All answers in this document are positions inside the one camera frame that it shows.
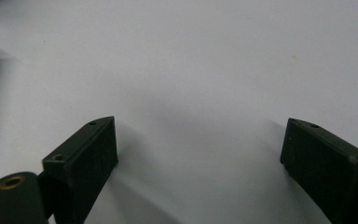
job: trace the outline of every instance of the screw hole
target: screw hole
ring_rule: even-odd
[[[57,154],[57,155],[53,156],[53,160],[62,161],[63,160],[63,155],[62,154]]]
[[[21,185],[25,181],[25,176],[23,175],[16,175],[12,176],[11,178],[8,178],[4,180],[0,184],[0,189],[6,190],[6,189],[14,189]]]

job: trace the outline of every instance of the white background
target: white background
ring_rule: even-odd
[[[111,115],[87,223],[329,223],[279,158],[288,118],[358,147],[358,1],[0,0],[0,177]]]

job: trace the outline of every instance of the white surface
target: white surface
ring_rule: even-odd
[[[117,118],[87,223],[328,223],[289,117],[358,146],[358,1],[0,1],[0,177]]]

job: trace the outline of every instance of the white table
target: white table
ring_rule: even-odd
[[[358,147],[358,1],[0,0],[0,177],[110,115],[87,223],[329,223],[279,157],[289,117]]]

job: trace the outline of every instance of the brass insert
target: brass insert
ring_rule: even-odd
[[[7,190],[7,189],[14,189],[20,186],[25,181],[25,176],[23,175],[15,175],[12,176],[0,183],[0,189]]]

